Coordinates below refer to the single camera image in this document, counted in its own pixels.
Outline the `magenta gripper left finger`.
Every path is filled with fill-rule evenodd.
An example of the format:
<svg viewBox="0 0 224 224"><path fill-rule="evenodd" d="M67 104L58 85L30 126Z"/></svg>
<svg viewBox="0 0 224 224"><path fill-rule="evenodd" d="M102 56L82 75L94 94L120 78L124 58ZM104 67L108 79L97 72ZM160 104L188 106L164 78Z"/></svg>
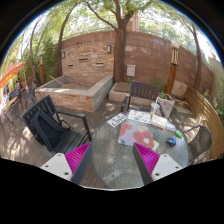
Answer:
<svg viewBox="0 0 224 224"><path fill-rule="evenodd" d="M88 142L66 154L55 154L41 166L41 169L79 185L91 153L92 145Z"/></svg>

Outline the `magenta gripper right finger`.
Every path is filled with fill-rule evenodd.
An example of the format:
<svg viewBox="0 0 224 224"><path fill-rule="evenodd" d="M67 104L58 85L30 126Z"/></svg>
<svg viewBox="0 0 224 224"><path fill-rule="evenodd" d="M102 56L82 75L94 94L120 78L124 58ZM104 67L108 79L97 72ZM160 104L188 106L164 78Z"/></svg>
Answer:
<svg viewBox="0 0 224 224"><path fill-rule="evenodd" d="M133 144L133 154L145 185L182 169L168 154L157 154L140 144Z"/></svg>

